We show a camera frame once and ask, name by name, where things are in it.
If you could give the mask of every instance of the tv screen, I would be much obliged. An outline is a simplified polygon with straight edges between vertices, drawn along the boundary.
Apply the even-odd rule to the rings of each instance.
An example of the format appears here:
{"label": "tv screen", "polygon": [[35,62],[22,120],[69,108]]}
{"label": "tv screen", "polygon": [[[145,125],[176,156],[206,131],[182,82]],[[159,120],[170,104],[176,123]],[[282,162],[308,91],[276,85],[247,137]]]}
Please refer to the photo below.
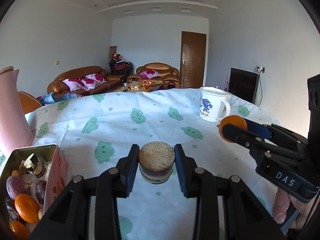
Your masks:
{"label": "tv screen", "polygon": [[259,75],[249,71],[231,68],[229,89],[231,94],[255,103],[259,84]]}

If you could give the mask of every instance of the chair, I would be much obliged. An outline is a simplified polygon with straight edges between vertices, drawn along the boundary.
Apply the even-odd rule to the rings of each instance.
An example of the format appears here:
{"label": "chair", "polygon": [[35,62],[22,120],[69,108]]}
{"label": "chair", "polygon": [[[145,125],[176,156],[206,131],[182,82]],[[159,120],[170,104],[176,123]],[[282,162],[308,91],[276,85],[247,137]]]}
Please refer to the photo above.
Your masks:
{"label": "chair", "polygon": [[43,106],[36,98],[26,92],[18,91],[18,95],[24,114],[31,113]]}
{"label": "chair", "polygon": [[162,81],[162,89],[181,88],[179,70],[169,66],[168,64],[159,62],[149,63],[145,64],[144,66],[138,67],[136,70],[137,73],[134,75],[130,75],[127,78],[127,82],[131,82],[134,80],[143,80],[140,73],[148,69],[153,69],[161,75],[161,77],[154,77],[151,80]]}
{"label": "chair", "polygon": [[125,71],[122,68],[115,68],[115,63],[114,60],[110,60],[109,62],[110,70],[111,70],[111,75],[124,75],[125,76]]}
{"label": "chair", "polygon": [[129,62],[129,65],[124,63],[118,66],[116,65],[117,62],[119,62],[119,60],[116,60],[116,59],[110,60],[109,65],[110,65],[111,72],[114,72],[114,73],[119,72],[121,73],[121,75],[124,75],[126,77],[133,74],[133,66],[131,62]]}

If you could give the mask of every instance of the brown leather sofa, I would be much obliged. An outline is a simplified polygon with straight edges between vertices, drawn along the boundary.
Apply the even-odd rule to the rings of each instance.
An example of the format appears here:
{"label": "brown leather sofa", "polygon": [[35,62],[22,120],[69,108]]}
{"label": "brown leather sofa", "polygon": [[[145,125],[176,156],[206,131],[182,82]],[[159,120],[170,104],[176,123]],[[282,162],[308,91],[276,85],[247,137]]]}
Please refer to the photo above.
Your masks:
{"label": "brown leather sofa", "polygon": [[[81,90],[76,90],[71,92],[69,87],[62,82],[67,78],[81,79],[81,78],[84,78],[86,75],[94,74],[94,73],[100,74],[107,82],[89,91],[81,89]],[[125,76],[108,75],[108,72],[99,66],[81,67],[81,68],[66,71],[60,74],[59,76],[57,76],[54,79],[54,81],[49,84],[47,92],[48,94],[53,92],[56,97],[61,97],[66,93],[83,95],[83,96],[96,95],[96,94],[108,92],[109,90],[112,90],[120,86],[124,82],[124,80],[125,80]]]}
{"label": "brown leather sofa", "polygon": [[18,91],[18,95],[24,114],[31,113],[43,106],[35,97],[26,92]]}
{"label": "brown leather sofa", "polygon": [[174,85],[175,88],[181,88],[179,70],[167,64],[159,62],[149,63],[145,64],[144,66],[138,67],[136,74],[127,77],[127,82],[143,80],[139,73],[148,69],[156,70],[161,75],[161,77],[154,77],[151,79],[155,81],[163,81],[162,89],[168,89],[170,83]]}

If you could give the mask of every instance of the white wall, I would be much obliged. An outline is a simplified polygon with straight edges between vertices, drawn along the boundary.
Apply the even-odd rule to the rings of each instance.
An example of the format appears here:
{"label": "white wall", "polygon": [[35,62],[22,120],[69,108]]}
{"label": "white wall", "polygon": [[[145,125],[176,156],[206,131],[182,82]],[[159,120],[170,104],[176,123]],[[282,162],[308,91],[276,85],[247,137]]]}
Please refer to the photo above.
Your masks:
{"label": "white wall", "polygon": [[185,15],[141,15],[112,21],[112,46],[134,68],[162,62],[180,69],[181,32],[208,34],[209,20]]}
{"label": "white wall", "polygon": [[320,35],[300,2],[221,0],[209,30],[206,85],[223,87],[230,67],[265,67],[261,107],[307,136],[307,78],[320,73]]}
{"label": "white wall", "polygon": [[20,69],[18,90],[37,97],[67,70],[109,69],[110,45],[111,21],[94,10],[65,0],[16,0],[0,23],[0,68]]}

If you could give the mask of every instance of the finger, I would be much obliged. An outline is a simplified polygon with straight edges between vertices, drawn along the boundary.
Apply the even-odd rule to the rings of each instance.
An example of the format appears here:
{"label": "finger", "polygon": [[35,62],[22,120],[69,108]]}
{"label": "finger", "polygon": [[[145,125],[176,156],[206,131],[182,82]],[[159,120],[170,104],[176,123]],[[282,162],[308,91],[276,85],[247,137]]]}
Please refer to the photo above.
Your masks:
{"label": "finger", "polygon": [[297,219],[290,225],[290,228],[301,230],[306,220],[307,217],[300,214],[298,215]]}
{"label": "finger", "polygon": [[284,190],[278,188],[275,203],[272,209],[273,218],[278,224],[284,222],[285,217],[287,216],[287,210],[289,208],[290,202],[291,200],[289,194]]}
{"label": "finger", "polygon": [[294,207],[300,212],[300,214],[306,217],[311,210],[314,199],[312,199],[309,203],[302,203],[291,195],[289,195],[289,197]]}

